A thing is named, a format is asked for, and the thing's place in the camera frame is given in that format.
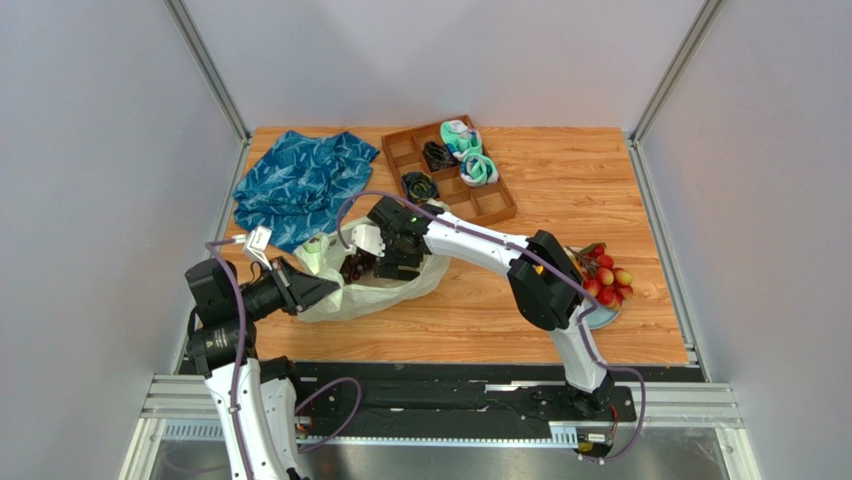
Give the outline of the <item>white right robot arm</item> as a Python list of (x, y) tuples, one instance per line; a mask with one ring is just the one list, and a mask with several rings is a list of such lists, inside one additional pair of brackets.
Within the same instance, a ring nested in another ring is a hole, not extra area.
[(378, 227), (389, 259), (447, 256), (505, 278), (521, 316), (552, 340), (573, 390), (573, 408), (590, 416), (609, 406), (614, 381), (586, 322), (598, 306), (552, 234), (500, 233), (440, 207), (412, 208), (389, 197), (381, 198), (368, 218)]

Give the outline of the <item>fake red lychee bunch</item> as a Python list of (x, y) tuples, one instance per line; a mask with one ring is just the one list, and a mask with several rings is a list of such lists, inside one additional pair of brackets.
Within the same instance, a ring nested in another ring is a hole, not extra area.
[(582, 277), (582, 286), (606, 309), (620, 312), (634, 295), (633, 275), (618, 267), (605, 243), (583, 248), (566, 247), (569, 258)]

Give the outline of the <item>fake dark grape bunch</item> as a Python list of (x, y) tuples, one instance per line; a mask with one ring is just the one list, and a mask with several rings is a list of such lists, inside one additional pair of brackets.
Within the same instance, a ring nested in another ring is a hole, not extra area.
[(369, 252), (357, 250), (348, 255), (341, 264), (339, 273), (345, 284), (361, 281), (372, 274), (377, 257)]

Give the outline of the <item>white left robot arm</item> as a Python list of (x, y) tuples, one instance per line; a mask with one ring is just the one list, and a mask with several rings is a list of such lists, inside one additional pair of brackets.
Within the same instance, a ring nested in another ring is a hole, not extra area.
[(256, 353), (256, 322), (276, 311), (296, 316), (339, 285), (272, 259), (258, 279), (236, 284), (228, 261), (205, 260), (185, 274), (201, 326), (187, 355), (204, 379), (223, 431), (234, 479), (301, 479), (295, 439), (295, 371), (280, 357)]

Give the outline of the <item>translucent white plastic bag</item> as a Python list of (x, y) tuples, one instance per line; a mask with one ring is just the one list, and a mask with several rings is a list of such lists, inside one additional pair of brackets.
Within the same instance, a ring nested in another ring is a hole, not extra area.
[(299, 246), (294, 255), (305, 272), (339, 286), (331, 295), (298, 315), (307, 323), (352, 320), (425, 296), (439, 286), (451, 263), (447, 256), (426, 255), (416, 269), (419, 276), (414, 280), (377, 278), (368, 271), (362, 279), (347, 284), (340, 273), (347, 251), (337, 234), (318, 234)]

